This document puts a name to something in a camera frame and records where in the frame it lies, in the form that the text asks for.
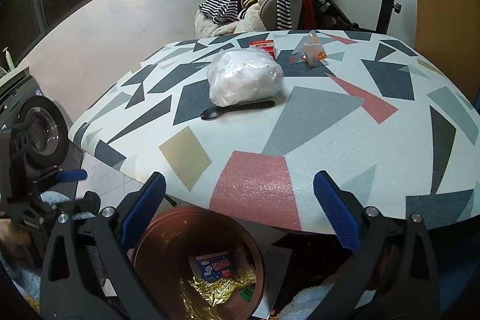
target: silver screw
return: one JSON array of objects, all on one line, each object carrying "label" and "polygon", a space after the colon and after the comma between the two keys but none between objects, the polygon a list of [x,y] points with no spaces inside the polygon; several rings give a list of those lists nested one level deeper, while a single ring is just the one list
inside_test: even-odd
[{"label": "silver screw", "polygon": [[111,217],[115,213],[115,208],[111,206],[107,206],[106,208],[103,208],[102,210],[102,216],[103,217]]},{"label": "silver screw", "polygon": [[60,224],[66,223],[68,220],[68,214],[67,213],[62,213],[60,216],[58,216],[58,222]]},{"label": "silver screw", "polygon": [[378,216],[378,209],[374,208],[373,206],[369,206],[365,209],[365,213],[369,217],[377,217]]},{"label": "silver screw", "polygon": [[422,216],[420,216],[418,213],[412,213],[411,218],[413,221],[416,223],[421,223],[422,222]]}]

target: blue snack package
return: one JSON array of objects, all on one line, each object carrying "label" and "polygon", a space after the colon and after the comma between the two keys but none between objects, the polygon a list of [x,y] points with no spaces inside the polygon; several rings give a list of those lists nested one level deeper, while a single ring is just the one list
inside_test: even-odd
[{"label": "blue snack package", "polygon": [[228,251],[216,252],[200,256],[189,256],[193,274],[205,281],[216,281],[220,278],[231,277],[235,270],[233,268],[230,253]]}]

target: black spoon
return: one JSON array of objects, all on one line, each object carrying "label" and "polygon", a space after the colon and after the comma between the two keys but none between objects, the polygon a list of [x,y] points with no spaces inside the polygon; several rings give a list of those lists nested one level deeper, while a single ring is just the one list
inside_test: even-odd
[{"label": "black spoon", "polygon": [[214,118],[220,117],[222,114],[226,112],[236,112],[237,110],[250,110],[250,109],[265,109],[267,107],[274,107],[275,101],[273,100],[262,100],[260,102],[252,102],[252,103],[240,103],[236,105],[230,106],[212,106],[205,110],[201,115],[200,118],[202,120],[212,120]]}]

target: spoon handle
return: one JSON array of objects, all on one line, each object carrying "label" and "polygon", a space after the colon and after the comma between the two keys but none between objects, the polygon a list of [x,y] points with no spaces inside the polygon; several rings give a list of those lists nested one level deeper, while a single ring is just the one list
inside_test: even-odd
[{"label": "spoon handle", "polygon": [[227,106],[225,109],[227,112],[236,112],[237,110],[250,110],[250,109],[264,109],[267,107],[274,107],[274,100],[262,100],[260,102],[241,103],[236,105]]}]

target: white paper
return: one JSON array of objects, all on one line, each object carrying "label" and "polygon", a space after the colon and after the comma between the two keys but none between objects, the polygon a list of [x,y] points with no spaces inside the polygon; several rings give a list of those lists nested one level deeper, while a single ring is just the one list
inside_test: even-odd
[{"label": "white paper", "polygon": [[254,312],[255,317],[267,319],[283,284],[292,250],[275,246],[259,246],[265,262],[265,289],[263,298]]}]

